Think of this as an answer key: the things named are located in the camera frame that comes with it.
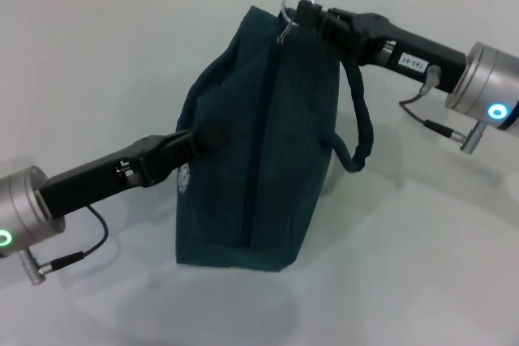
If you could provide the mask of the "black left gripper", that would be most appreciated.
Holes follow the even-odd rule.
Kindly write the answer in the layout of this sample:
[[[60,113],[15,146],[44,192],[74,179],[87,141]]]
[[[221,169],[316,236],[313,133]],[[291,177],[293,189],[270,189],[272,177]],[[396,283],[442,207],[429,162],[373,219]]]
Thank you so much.
[[[50,178],[40,194],[57,219],[125,190],[157,185],[183,164],[195,163],[226,144],[227,132],[221,125],[149,135]]]

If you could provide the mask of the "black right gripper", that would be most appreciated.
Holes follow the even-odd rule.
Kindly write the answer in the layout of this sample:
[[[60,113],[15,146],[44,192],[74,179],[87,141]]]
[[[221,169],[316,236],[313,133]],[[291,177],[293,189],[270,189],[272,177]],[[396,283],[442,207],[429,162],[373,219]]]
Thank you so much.
[[[346,42],[348,53],[360,66],[381,66],[421,83],[429,68],[438,66],[437,88],[446,93],[453,91],[465,71],[464,53],[399,28],[382,15],[322,9],[311,0],[301,0],[297,25],[305,29],[320,25],[320,38]]]

